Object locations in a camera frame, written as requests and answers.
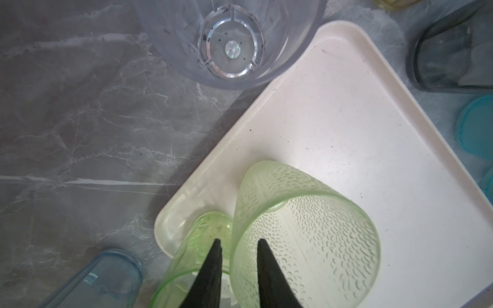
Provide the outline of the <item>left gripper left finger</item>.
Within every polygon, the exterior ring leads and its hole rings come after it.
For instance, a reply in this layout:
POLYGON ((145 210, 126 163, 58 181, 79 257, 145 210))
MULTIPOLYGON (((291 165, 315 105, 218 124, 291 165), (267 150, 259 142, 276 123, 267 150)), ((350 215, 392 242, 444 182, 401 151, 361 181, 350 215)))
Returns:
POLYGON ((222 246, 215 239, 181 308, 219 308, 222 290, 222 246))

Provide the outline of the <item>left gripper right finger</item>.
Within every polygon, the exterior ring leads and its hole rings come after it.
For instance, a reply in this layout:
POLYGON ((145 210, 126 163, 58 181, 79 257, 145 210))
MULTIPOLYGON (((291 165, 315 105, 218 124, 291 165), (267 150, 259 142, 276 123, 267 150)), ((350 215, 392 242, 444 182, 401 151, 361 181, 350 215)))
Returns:
POLYGON ((261 308, 302 307, 265 239, 258 241, 257 268, 261 308))

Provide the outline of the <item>small green clear glass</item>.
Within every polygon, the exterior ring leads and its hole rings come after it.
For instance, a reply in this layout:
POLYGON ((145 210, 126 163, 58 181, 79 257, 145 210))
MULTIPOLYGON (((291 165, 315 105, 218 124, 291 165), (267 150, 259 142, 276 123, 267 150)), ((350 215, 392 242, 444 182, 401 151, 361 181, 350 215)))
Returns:
POLYGON ((164 274, 150 307, 180 307, 216 239, 221 241, 223 256, 219 306, 238 306, 229 276, 232 223, 229 215, 220 212, 205 213, 196 220, 164 274))

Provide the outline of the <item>green dotted textured cup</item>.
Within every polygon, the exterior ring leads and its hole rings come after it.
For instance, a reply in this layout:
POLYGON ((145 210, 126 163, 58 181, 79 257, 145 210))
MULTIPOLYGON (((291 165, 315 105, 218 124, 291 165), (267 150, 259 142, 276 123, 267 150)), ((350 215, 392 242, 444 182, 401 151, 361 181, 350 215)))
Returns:
POLYGON ((259 307, 257 246, 265 239, 303 307, 357 307, 375 283, 380 240, 368 215, 307 173, 266 160, 236 201, 230 278, 241 307, 259 307))

